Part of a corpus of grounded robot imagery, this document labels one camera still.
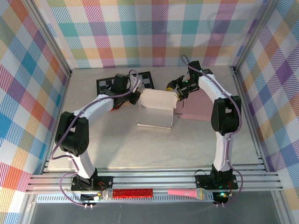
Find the plaid wall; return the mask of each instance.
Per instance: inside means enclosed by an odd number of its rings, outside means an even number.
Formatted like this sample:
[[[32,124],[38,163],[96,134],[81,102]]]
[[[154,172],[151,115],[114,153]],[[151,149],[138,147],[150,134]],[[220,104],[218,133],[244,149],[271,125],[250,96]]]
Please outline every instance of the plaid wall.
[[[299,223],[299,0],[281,0],[241,69],[263,152]]]
[[[267,0],[36,0],[74,68],[232,65]]]
[[[0,1],[0,224],[14,224],[67,76],[21,0]]]

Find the white box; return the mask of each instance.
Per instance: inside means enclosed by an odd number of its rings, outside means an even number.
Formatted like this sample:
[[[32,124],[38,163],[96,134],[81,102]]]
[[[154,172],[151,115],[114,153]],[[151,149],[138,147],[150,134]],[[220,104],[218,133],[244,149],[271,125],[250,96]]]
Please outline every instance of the white box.
[[[177,101],[175,92],[144,89],[139,98],[137,125],[171,129]]]

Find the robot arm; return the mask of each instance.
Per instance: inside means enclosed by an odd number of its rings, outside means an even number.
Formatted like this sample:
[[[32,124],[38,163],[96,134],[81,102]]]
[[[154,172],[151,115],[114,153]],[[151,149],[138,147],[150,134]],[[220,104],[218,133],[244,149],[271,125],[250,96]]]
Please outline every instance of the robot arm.
[[[76,182],[78,185],[83,188],[81,190],[96,189],[100,181],[97,176],[97,169],[91,163],[87,152],[89,144],[89,124],[92,124],[113,108],[118,108],[121,103],[129,101],[132,104],[136,104],[140,97],[140,92],[137,91],[137,88],[140,87],[141,83],[141,80],[134,76],[116,74],[110,90],[102,91],[88,106],[72,113],[62,113],[58,124],[55,143],[58,144],[62,136],[67,132],[71,122],[77,118],[72,127],[73,129],[67,133],[60,144],[60,148],[71,157],[76,164],[78,170],[76,170],[77,175],[75,178],[77,179]]]
[[[216,132],[216,156],[212,165],[210,176],[211,188],[227,186],[228,182],[233,182],[235,176],[229,162],[232,154],[232,141],[235,132],[239,127],[239,116],[232,102],[227,98],[230,96],[241,111],[241,99],[239,96],[232,96],[229,92],[220,91],[221,85],[215,79],[211,70],[203,70],[199,61],[190,62],[189,65],[206,75],[189,68],[189,79],[184,80],[184,76],[172,80],[167,85],[167,90],[177,89],[179,99],[188,98],[189,93],[202,88],[214,103],[211,116],[211,125]]]

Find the gray floor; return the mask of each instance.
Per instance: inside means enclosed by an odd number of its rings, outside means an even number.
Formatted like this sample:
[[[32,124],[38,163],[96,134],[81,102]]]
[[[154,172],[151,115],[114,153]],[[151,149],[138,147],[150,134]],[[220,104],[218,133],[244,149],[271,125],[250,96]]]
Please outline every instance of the gray floor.
[[[228,66],[209,66],[224,89],[237,95]],[[96,98],[96,79],[127,74],[125,69],[74,70],[66,94],[63,111],[72,112]],[[165,90],[167,84],[187,72],[186,67],[138,68],[150,71],[155,89]],[[215,159],[216,135],[206,120],[173,118],[171,130],[137,126],[138,106],[128,106],[107,112],[89,126],[88,154],[97,168],[123,167],[185,167],[211,165]],[[233,164],[258,162],[249,127],[242,116],[242,128],[232,150]],[[57,150],[55,156],[63,155]],[[49,162],[50,171],[74,170],[72,163],[62,158]]]
[[[32,224],[278,224],[270,192],[242,192],[225,208],[212,203],[106,203],[83,209],[71,203],[38,203]]]

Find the pink microphone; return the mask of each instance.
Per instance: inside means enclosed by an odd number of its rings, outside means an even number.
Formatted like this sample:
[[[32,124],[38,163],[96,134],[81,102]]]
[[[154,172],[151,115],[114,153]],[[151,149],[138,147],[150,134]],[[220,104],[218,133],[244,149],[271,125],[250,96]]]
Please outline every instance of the pink microphone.
[[[203,188],[196,189],[168,189],[169,195],[180,195],[186,197],[195,197],[199,200],[207,199],[207,191]]]

